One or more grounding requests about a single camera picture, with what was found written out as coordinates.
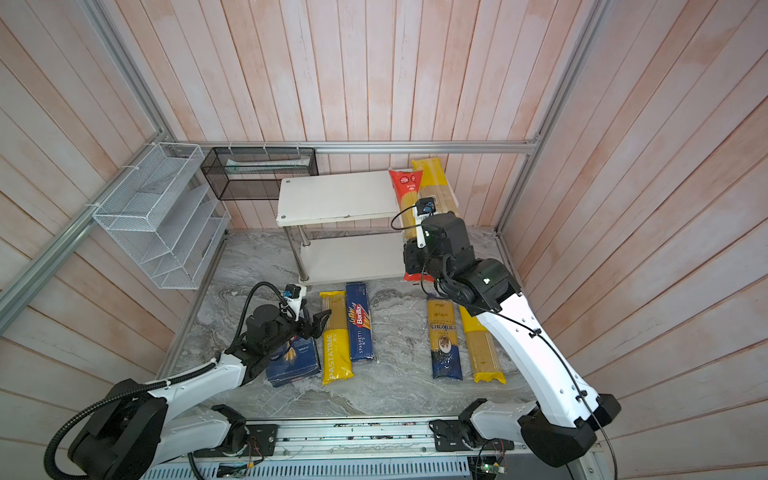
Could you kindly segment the yellow clear spaghetti bag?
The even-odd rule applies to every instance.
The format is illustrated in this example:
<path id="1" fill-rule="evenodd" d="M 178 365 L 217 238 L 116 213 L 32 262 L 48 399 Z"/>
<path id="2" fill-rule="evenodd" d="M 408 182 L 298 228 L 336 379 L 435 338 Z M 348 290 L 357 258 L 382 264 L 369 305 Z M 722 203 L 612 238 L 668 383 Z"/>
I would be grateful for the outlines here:
<path id="1" fill-rule="evenodd" d="M 421 172 L 419 197 L 433 197 L 438 213 L 453 212 L 460 216 L 457 198 L 450 186 L 441 160 L 439 158 L 412 160 L 411 166 L 415 172 Z"/>

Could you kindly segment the red spaghetti bag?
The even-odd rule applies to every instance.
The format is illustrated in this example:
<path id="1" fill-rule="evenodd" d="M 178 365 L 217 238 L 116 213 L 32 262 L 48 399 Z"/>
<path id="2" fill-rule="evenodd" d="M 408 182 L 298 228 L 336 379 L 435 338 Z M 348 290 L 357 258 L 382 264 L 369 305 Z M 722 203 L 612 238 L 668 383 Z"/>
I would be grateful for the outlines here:
<path id="1" fill-rule="evenodd" d="M 400 212 L 392 219 L 390 226 L 402 233 L 405 281 L 420 281 L 424 277 L 423 263 L 425 250 L 417 247 L 415 222 L 412 207 L 419 197 L 421 172 L 389 171 Z"/>

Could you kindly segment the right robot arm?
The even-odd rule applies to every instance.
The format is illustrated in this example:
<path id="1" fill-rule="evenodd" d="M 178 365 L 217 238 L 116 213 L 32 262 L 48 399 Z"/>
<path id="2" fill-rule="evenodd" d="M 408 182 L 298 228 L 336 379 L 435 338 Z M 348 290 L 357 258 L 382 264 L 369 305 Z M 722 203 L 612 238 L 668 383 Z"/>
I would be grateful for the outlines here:
<path id="1" fill-rule="evenodd" d="M 516 440 L 551 467 L 584 456 L 619 415 L 611 394 L 592 388 L 561 355 L 532 312 L 512 272 L 474 253 L 464 221 L 412 206 L 404 245 L 409 274 L 428 275 L 436 294 L 465 308 L 503 347 L 535 395 L 525 408 L 476 401 L 460 416 L 470 438 Z"/>

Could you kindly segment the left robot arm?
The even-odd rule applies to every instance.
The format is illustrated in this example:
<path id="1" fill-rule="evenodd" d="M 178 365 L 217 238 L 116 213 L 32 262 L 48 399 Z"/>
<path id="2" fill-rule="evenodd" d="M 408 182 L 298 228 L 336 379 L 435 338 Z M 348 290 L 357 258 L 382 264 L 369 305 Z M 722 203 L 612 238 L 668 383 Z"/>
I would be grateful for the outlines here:
<path id="1" fill-rule="evenodd" d="M 196 369 L 151 383 L 132 379 L 116 384 L 101 400 L 68 420 L 52 437 L 43 456 L 45 473 L 66 479 L 56 462 L 57 450 L 77 425 L 83 427 L 68 449 L 82 479 L 139 479 L 157 464 L 198 450 L 246 449 L 249 430 L 237 411 L 215 405 L 196 419 L 182 413 L 226 391 L 240 388 L 267 369 L 275 352 L 295 337 L 321 337 L 331 310 L 314 315 L 306 306 L 306 289 L 288 284 L 279 289 L 262 281 L 252 287 L 271 290 L 274 304 L 241 311 L 230 345 Z"/>

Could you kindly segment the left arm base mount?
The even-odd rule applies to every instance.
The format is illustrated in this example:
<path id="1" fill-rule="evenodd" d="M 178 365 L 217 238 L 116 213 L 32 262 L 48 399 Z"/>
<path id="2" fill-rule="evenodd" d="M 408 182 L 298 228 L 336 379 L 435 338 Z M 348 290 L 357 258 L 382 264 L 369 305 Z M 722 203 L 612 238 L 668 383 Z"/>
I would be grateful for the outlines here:
<path id="1" fill-rule="evenodd" d="M 249 454 L 259 459 L 274 454 L 279 428 L 277 424 L 250 423 L 234 408 L 224 404 L 214 405 L 211 410 L 222 414 L 230 424 L 223 443 L 212 449 L 212 452 L 230 457 Z"/>

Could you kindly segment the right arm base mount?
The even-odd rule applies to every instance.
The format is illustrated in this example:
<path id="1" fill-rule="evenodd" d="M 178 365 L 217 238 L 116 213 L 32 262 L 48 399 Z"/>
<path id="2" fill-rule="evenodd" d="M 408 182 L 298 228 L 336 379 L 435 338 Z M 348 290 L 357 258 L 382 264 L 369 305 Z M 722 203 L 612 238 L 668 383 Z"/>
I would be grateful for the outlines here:
<path id="1" fill-rule="evenodd" d="M 435 449 L 438 452 L 458 452 L 480 450 L 488 445 L 493 447 L 505 445 L 506 449 L 514 450 L 515 446 L 512 440 L 484 438 L 472 424 L 471 415 L 487 401 L 487 398 L 476 399 L 455 420 L 435 419 L 429 421 L 428 427 L 433 434 Z"/>

